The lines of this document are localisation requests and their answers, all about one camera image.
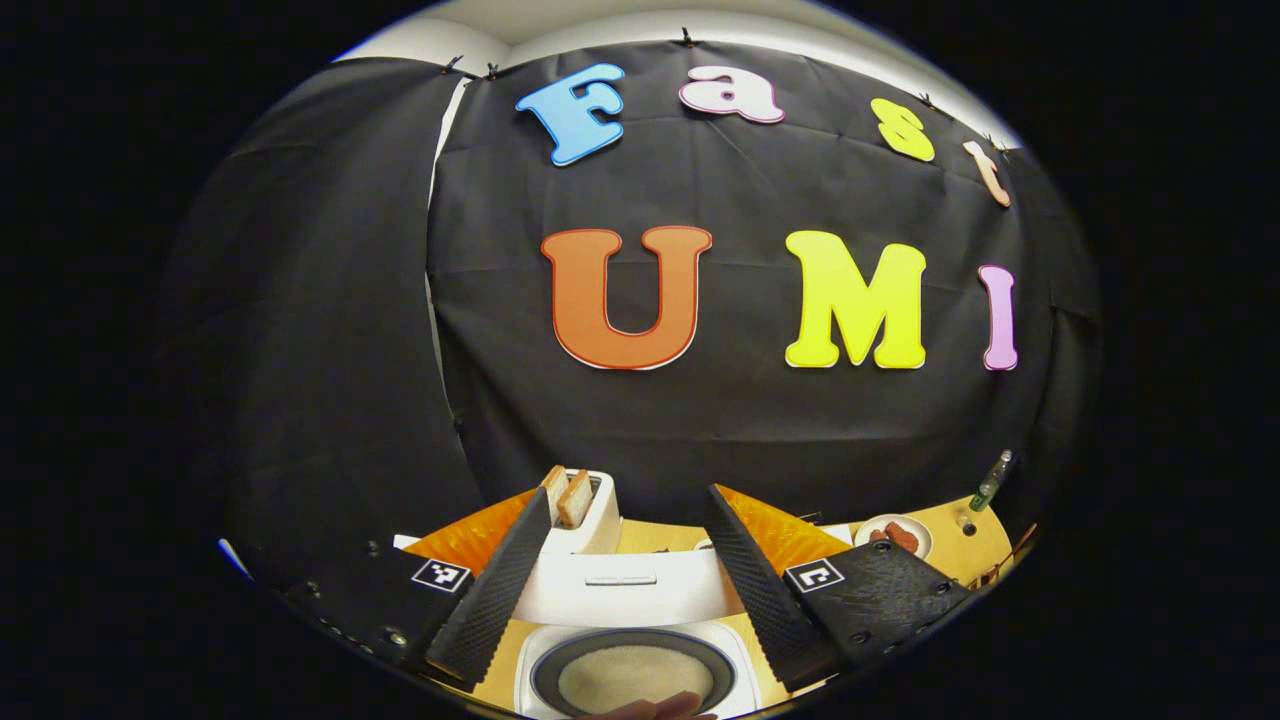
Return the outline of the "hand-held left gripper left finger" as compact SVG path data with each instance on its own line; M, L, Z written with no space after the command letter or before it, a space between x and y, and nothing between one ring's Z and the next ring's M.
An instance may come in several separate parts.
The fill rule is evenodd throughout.
M550 529L536 488L476 573L439 553L387 550L302 580L287 598L357 648L461 691L483 682Z

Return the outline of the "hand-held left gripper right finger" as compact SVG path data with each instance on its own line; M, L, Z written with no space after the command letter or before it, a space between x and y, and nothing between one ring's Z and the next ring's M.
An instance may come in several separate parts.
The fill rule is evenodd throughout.
M973 602L892 539L852 547L724 486L708 493L704 527L787 691L867 673Z

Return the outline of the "white rice cooker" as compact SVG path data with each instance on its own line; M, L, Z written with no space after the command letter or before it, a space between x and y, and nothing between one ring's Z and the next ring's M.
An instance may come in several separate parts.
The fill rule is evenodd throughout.
M559 720L570 712L538 697L532 670L543 656L593 628L667 628L707 642L733 669L719 717L751 714L764 705L744 633L726 618L745 611L731 580L709 550L666 553L543 553L515 610L538 629L518 656L513 691L518 714Z

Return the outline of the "white rice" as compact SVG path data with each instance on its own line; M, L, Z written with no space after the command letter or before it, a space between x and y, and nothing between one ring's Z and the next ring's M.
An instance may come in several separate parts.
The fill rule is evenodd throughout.
M681 692L707 700L714 684L712 670L695 657L644 644L585 653L570 661L557 680L562 697L585 714L604 714L637 700L657 703Z

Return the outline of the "wire chopstick holder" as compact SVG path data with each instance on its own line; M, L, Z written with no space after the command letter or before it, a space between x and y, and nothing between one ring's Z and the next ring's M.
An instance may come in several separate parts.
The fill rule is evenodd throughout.
M1025 548L1019 550L1018 552L1011 552L1000 562L996 562L993 566L980 571L979 575L966 585L966 588L969 591L979 591L987 585L1000 583L1002 578L1011 573L1027 555L1028 551Z

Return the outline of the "brown toast slice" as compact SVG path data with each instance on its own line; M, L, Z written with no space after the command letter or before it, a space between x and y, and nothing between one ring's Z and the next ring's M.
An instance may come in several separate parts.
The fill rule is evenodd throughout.
M570 487L568 473L563 465L554 465L544 477L541 488L547 492L548 512L552 527L561 524L559 503L562 496Z
M586 469L579 469L568 477L568 482L556 502L559 525L564 529L581 527L591 502L593 484L590 473Z

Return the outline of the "white toaster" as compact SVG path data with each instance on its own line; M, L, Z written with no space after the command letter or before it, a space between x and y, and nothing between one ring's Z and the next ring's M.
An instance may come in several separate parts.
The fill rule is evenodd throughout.
M614 479L604 471L588 470L593 498L582 525L549 529L543 553L613 553L618 546L622 518L614 491Z

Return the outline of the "white round plate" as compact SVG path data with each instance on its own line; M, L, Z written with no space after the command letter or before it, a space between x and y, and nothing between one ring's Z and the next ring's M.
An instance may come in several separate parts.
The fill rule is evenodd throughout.
M884 525L888 521L897 521L902 527L906 527L909 530L915 533L920 539L920 547L914 555L922 560L928 559L933 547L933 538L931 530L915 518L910 518L908 515L901 515L901 514L882 514L879 516L870 518L869 520L861 523L858 527L858 529L852 533L854 546L870 543L868 541L868 536L870 534L870 532L877 528L884 528Z

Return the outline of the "black backdrop cloth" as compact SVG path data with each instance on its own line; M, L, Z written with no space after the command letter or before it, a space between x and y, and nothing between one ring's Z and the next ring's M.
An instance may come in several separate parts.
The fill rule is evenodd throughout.
M157 361L205 534L289 591L531 488L707 487L855 520L1018 459L1011 533L1097 387L1083 233L1038 159L874 77L736 44L585 47L456 83L338 61L196 199Z

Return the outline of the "green plastic water bottle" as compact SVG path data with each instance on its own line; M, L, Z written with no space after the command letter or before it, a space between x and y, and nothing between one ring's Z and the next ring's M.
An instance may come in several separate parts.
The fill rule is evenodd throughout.
M969 510L973 512L983 512L987 510L995 496L1009 478L1010 471L1016 465L1018 456L1015 451L1005 448L977 487L969 501Z

